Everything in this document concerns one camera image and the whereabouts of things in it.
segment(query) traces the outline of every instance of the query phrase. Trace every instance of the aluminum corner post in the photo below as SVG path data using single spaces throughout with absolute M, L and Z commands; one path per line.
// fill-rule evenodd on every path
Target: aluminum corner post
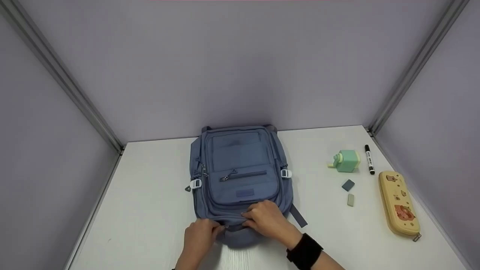
M 52 46 L 17 0 L 0 0 L 0 12 L 102 138 L 121 153 L 124 145 L 109 127 Z
M 372 122 L 368 126 L 368 131 L 376 136 L 388 117 L 395 110 L 396 106 L 412 85 L 413 81 L 420 73 L 425 63 L 438 47 L 448 30 L 452 27 L 455 20 L 462 13 L 469 0 L 451 0 L 442 13 L 440 20 L 436 23 L 433 30 L 428 35 L 420 50 L 408 64 L 397 83 L 392 88 L 387 99 L 382 103 L 380 109 L 375 114 Z

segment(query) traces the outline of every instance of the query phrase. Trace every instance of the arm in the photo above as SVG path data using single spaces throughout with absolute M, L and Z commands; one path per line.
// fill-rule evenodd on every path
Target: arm
M 303 236 L 302 233 L 282 215 L 278 206 L 268 200 L 252 204 L 248 208 L 248 212 L 243 213 L 242 216 L 249 219 L 243 223 L 243 226 L 251 227 L 264 236 L 276 239 L 288 250 L 296 247 Z M 312 266 L 312 270 L 344 269 L 328 254 L 322 251 Z
M 183 250 L 175 270 L 196 270 L 223 229 L 218 222 L 209 219 L 197 219 L 190 224 L 185 229 Z

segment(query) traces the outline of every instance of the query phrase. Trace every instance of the green pencil sharpener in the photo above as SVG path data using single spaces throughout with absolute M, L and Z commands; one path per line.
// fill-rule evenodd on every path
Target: green pencil sharpener
M 340 150 L 333 157 L 333 163 L 329 163 L 329 168 L 336 168 L 339 172 L 353 172 L 359 167 L 360 155 L 355 150 Z

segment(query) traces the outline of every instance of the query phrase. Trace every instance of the hand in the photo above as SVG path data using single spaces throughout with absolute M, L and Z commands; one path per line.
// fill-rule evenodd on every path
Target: hand
M 197 219 L 185 229 L 183 251 L 180 255 L 176 270 L 195 270 L 208 253 L 216 236 L 224 230 L 218 222 L 209 219 Z
M 265 200 L 252 204 L 248 207 L 248 212 L 242 213 L 242 216 L 249 219 L 243 226 L 251 227 L 266 237 L 278 240 L 290 250 L 302 238 L 301 232 L 283 216 L 272 201 Z

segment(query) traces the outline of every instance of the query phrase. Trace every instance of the black wrist strap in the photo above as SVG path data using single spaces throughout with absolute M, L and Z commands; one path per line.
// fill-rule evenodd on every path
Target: black wrist strap
M 322 246 L 304 233 L 300 242 L 292 250 L 287 249 L 287 259 L 300 270 L 310 270 L 322 250 Z

